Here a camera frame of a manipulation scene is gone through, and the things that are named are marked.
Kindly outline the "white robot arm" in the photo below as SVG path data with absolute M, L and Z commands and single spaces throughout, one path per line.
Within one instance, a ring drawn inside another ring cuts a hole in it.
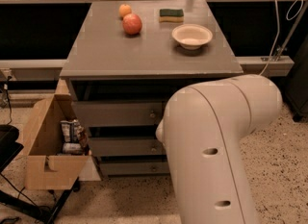
M 169 98 L 156 137 L 182 224 L 260 224 L 239 141 L 281 109 L 280 90 L 261 75 L 194 84 Z

